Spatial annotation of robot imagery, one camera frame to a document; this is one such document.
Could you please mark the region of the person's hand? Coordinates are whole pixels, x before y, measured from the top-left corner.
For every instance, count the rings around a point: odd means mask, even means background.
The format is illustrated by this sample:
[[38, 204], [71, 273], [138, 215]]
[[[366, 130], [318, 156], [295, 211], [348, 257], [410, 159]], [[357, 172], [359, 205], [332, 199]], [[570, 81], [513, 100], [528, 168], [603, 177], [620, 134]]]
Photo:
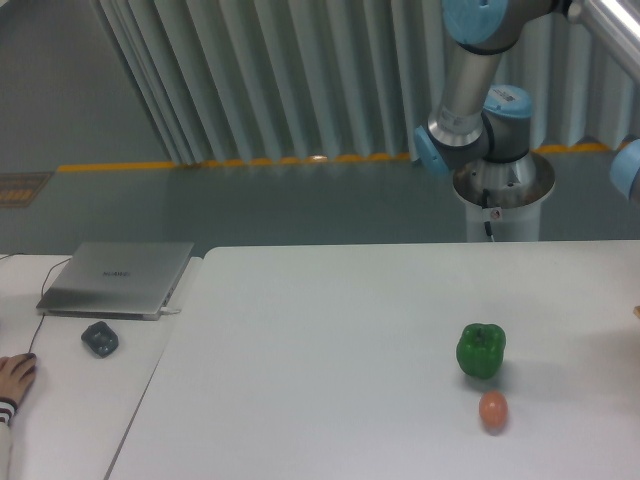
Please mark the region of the person's hand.
[[17, 404], [17, 407], [21, 405], [22, 400], [32, 386], [37, 374], [36, 368], [36, 373], [32, 378], [28, 378], [26, 381], [20, 381], [18, 379], [18, 374], [14, 372], [14, 368], [20, 362], [24, 354], [26, 353], [1, 358], [1, 398], [6, 397], [13, 400]]

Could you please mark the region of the striped sleeve forearm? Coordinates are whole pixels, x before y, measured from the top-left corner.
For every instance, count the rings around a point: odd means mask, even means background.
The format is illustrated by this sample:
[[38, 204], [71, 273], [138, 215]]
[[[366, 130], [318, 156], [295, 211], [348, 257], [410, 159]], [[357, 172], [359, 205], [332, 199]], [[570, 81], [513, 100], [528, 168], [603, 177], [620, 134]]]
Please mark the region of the striped sleeve forearm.
[[17, 404], [6, 397], [1, 398], [1, 480], [9, 478], [9, 467], [12, 451], [11, 422], [17, 411]]

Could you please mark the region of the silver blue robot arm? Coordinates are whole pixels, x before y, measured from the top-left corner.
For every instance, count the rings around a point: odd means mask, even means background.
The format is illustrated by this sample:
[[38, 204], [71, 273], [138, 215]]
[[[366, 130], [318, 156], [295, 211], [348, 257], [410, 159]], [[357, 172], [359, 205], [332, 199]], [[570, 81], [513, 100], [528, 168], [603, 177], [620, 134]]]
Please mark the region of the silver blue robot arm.
[[444, 2], [457, 47], [440, 104], [414, 140], [423, 164], [452, 172], [457, 194], [482, 208], [528, 206], [553, 189], [553, 168], [530, 151], [530, 97], [520, 90], [509, 100], [511, 87], [492, 82], [524, 27], [550, 14], [583, 26], [631, 79], [639, 78], [636, 1]]

